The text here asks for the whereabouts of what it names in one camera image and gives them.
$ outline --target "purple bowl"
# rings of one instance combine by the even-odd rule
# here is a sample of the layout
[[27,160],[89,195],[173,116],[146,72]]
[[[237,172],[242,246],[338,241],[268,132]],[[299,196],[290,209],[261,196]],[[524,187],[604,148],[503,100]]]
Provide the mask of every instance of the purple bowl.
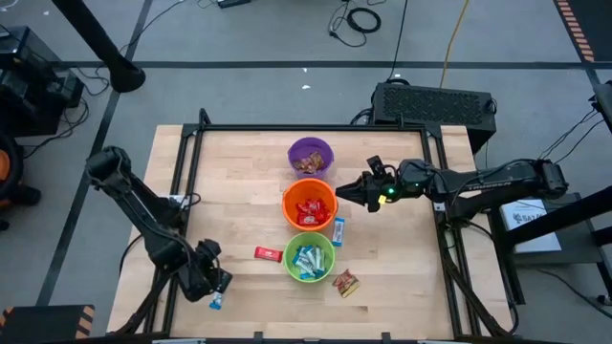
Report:
[[[324,165],[322,169],[315,172],[315,174],[310,174],[303,173],[294,167],[293,161],[308,158],[314,152],[318,152],[323,157]],[[322,180],[325,177],[325,172],[332,165],[332,162],[334,162],[332,147],[324,140],[318,138],[303,138],[297,140],[291,148],[289,148],[287,156],[289,157],[289,165],[295,171],[295,175],[298,179],[317,178]]]

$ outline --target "orange bowl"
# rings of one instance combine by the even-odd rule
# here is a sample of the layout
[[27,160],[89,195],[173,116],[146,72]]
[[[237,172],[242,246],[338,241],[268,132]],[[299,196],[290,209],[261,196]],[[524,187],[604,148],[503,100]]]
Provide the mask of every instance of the orange bowl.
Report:
[[[295,205],[304,203],[307,199],[322,199],[332,216],[330,216],[325,223],[318,226],[298,225],[297,207],[295,207]],[[291,226],[303,231],[319,231],[324,229],[334,221],[336,213],[338,213],[338,200],[336,199],[336,193],[332,187],[326,182],[314,178],[306,178],[291,184],[283,193],[282,206],[283,214]]]

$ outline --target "yellow cable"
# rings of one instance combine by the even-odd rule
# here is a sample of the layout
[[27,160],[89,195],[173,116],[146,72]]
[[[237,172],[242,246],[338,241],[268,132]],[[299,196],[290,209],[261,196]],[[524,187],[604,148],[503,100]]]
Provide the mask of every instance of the yellow cable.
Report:
[[461,14],[459,14],[459,19],[457,20],[457,24],[455,25],[455,30],[452,32],[452,36],[450,37],[450,41],[447,47],[447,55],[444,58],[444,68],[442,69],[442,78],[440,79],[440,88],[444,85],[444,77],[447,75],[447,65],[448,65],[448,57],[450,56],[450,48],[452,47],[452,41],[455,39],[455,35],[459,31],[459,27],[461,26],[461,21],[463,20],[463,15],[468,8],[468,4],[470,0],[466,0],[466,3],[463,4],[463,8],[461,9]]

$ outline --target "wooden table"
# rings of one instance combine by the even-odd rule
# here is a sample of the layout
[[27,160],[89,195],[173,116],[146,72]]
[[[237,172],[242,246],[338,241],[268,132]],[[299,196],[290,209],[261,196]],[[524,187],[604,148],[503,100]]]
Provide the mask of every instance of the wooden table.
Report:
[[[181,131],[178,125],[157,129],[144,181],[158,195],[169,192]],[[442,132],[449,168],[472,170],[465,127],[443,127]],[[189,303],[179,292],[172,336],[252,338],[254,332],[263,332],[265,338],[380,339],[381,333],[390,332],[394,339],[452,338],[431,202],[425,197],[388,204],[374,214],[339,200],[338,216],[346,219],[344,246],[337,250],[332,274],[321,283],[298,283],[282,264],[253,259],[256,246],[283,249],[297,234],[284,219],[280,203],[283,190],[295,180],[287,149],[305,136],[332,146],[336,160],[327,177],[332,187],[353,182],[374,155],[395,165],[423,158],[416,133],[205,132],[194,190],[202,202],[191,210],[186,237],[193,246],[204,238],[219,242],[221,266],[234,278],[220,311],[208,307],[210,296]],[[481,215],[474,221],[488,227]],[[323,233],[331,237],[330,229]],[[133,229],[132,237],[137,234]],[[472,229],[464,229],[463,235],[473,289],[508,330],[512,319],[493,245]],[[344,299],[332,281],[345,269],[359,277],[361,287]],[[125,260],[109,331],[139,306],[153,271],[139,243]],[[458,294],[463,331],[468,333]],[[164,306],[161,298],[157,330]]]

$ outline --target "green bowl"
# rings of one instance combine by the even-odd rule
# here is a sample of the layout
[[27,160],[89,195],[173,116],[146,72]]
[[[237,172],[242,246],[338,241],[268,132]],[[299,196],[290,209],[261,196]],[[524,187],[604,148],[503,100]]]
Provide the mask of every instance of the green bowl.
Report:
[[[317,279],[307,279],[303,280],[299,278],[299,268],[296,267],[293,263],[295,254],[297,253],[297,248],[302,246],[318,246],[325,252],[325,261],[323,262],[325,265],[325,273],[318,277]],[[295,280],[303,283],[315,283],[323,278],[327,277],[329,272],[334,268],[334,263],[336,262],[336,249],[332,245],[332,242],[327,239],[326,236],[316,232],[303,232],[297,234],[289,244],[285,247],[285,252],[283,253],[283,265],[287,272],[289,272]]]

